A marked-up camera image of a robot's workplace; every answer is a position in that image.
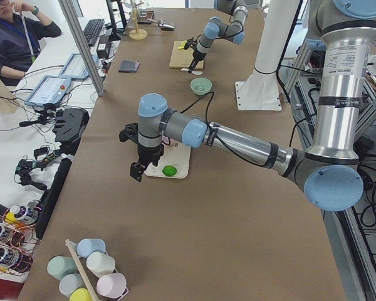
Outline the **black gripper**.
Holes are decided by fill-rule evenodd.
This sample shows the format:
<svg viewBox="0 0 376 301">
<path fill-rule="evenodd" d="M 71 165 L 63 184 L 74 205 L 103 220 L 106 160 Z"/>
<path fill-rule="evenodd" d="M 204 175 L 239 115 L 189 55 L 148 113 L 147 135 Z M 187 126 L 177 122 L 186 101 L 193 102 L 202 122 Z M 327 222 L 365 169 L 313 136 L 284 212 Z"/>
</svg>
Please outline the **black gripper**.
<svg viewBox="0 0 376 301">
<path fill-rule="evenodd" d="M 164 145 L 159 144 L 156 147 L 146 147 L 141 144 L 138 145 L 138 162 L 133 162 L 130 165 L 130 176 L 136 181 L 141 182 L 144 174 L 144 168 L 149 164 L 158 166 L 160 158 L 164 154 Z"/>
<path fill-rule="evenodd" d="M 198 50 L 194 50 L 193 61 L 189 65 L 189 72 L 194 71 L 195 67 L 197 66 L 197 63 L 200 62 L 200 61 L 203 61 L 205 57 L 206 57 L 205 53 L 202 53 Z"/>
</svg>

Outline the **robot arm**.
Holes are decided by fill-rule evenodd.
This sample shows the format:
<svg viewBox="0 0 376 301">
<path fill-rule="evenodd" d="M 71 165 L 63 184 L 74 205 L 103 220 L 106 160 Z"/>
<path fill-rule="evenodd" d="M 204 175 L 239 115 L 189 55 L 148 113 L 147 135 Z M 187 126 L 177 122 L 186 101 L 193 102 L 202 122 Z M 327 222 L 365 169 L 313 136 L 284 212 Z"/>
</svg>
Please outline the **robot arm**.
<svg viewBox="0 0 376 301">
<path fill-rule="evenodd" d="M 197 64 L 204 60 L 215 40 L 227 40 L 240 45 L 245 37 L 244 23 L 248 17 L 246 1 L 214 1 L 214 9 L 228 14 L 230 23 L 223 23 L 216 16 L 211 17 L 202 34 L 186 41 L 184 49 L 193 49 L 192 61 L 188 67 L 189 73 L 193 73 Z"/>
<path fill-rule="evenodd" d="M 253 74 L 245 82 L 236 82 L 239 110 L 281 110 L 275 73 L 300 2 L 271 1 Z M 214 1 L 214 8 L 233 16 L 235 24 L 222 26 L 217 18 L 209 20 L 194 47 L 189 73 L 216 38 L 242 41 L 241 33 L 228 34 L 236 34 L 232 28 L 243 28 L 248 16 L 245 1 Z M 137 144 L 138 161 L 131 164 L 130 176 L 140 182 L 151 163 L 157 166 L 163 155 L 162 138 L 169 137 L 189 147 L 225 148 L 256 166 L 274 169 L 322 210 L 343 211 L 356 204 L 363 194 L 363 181 L 353 143 L 368 53 L 376 38 L 376 1 L 311 1 L 306 38 L 310 43 L 321 40 L 326 53 L 315 133 L 304 152 L 209 122 L 207 113 L 205 122 L 189 117 L 170 108 L 163 96 L 150 93 L 139 101 L 138 124 L 125 126 L 119 135 L 120 141 Z"/>
</svg>

